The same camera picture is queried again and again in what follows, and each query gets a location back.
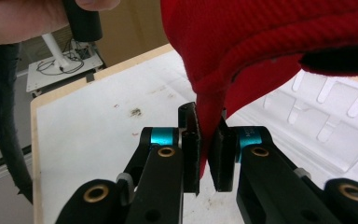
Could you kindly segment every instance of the human hand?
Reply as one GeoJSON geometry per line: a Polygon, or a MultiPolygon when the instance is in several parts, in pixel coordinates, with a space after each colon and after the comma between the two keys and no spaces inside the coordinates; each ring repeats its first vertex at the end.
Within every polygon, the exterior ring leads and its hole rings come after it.
{"type": "MultiPolygon", "coordinates": [[[[120,0],[76,0],[90,11],[108,10],[120,0]]],[[[68,24],[62,0],[0,0],[0,44],[18,43],[68,24]]]]}

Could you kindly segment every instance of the gray floor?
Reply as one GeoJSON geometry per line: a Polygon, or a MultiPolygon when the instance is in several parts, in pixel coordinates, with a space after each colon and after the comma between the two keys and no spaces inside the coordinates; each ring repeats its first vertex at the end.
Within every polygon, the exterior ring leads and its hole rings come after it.
{"type": "MultiPolygon", "coordinates": [[[[16,81],[15,120],[21,147],[31,145],[30,103],[33,98],[25,92],[26,83],[27,76],[18,77],[16,81]]],[[[17,193],[9,175],[0,178],[0,224],[33,223],[33,207],[17,193]]]]}

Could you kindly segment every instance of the red fabric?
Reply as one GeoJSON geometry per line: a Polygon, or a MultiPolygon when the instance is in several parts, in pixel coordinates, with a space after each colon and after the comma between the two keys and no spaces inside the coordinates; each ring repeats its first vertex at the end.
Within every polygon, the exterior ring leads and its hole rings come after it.
{"type": "Polygon", "coordinates": [[[220,112],[290,79],[302,53],[358,46],[357,0],[162,0],[164,29],[197,94],[201,171],[220,112]]]}

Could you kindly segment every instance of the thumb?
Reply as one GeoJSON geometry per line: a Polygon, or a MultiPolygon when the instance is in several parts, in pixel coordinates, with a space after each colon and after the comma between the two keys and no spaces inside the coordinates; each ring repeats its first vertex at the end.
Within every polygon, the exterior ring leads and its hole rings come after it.
{"type": "Polygon", "coordinates": [[[76,0],[77,4],[88,11],[103,11],[116,7],[120,0],[76,0]]]}

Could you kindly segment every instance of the white stand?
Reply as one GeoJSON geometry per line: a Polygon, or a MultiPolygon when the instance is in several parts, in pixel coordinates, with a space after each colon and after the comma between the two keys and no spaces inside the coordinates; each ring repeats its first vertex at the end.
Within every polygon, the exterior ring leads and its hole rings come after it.
{"type": "Polygon", "coordinates": [[[78,66],[81,65],[81,62],[71,61],[66,56],[64,56],[64,54],[71,52],[73,55],[80,58],[77,52],[71,50],[62,53],[52,34],[42,35],[42,37],[53,56],[36,63],[31,63],[28,66],[27,92],[33,92],[35,95],[37,95],[37,92],[43,87],[103,65],[103,62],[98,54],[94,53],[88,59],[83,60],[83,66],[76,70],[78,66]],[[52,66],[48,66],[49,62],[53,61],[54,64],[52,66]],[[43,66],[43,68],[46,69],[44,69],[42,73],[38,71],[38,68],[40,68],[40,65],[44,63],[47,65],[43,66]]]}

